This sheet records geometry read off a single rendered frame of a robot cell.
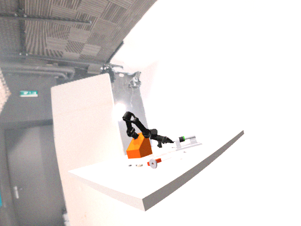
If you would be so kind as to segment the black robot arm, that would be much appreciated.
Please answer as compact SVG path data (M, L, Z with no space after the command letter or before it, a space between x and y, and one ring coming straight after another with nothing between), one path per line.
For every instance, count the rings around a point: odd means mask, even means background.
M131 117L134 117L134 120L131 121ZM135 124L138 129L142 132L142 135L144 138L150 138L151 140L156 140L157 136L158 136L158 131L157 129L146 129L143 124L139 121L139 119L137 117L135 117L135 115L131 112L125 112L124 116L122 117L123 120L126 123L127 126L127 135L129 137L133 137L135 139L137 139L139 137L139 134L135 133L135 129L132 127L132 124ZM158 145L157 147L159 148L163 148L162 146L162 141L158 141Z

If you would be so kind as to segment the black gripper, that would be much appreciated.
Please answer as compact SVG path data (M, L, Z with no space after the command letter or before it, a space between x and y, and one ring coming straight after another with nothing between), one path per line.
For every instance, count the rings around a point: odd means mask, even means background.
M161 136L161 135L158 135L157 136L157 141L162 141L163 144L167 144L167 143L174 143L169 137L164 137L164 136Z

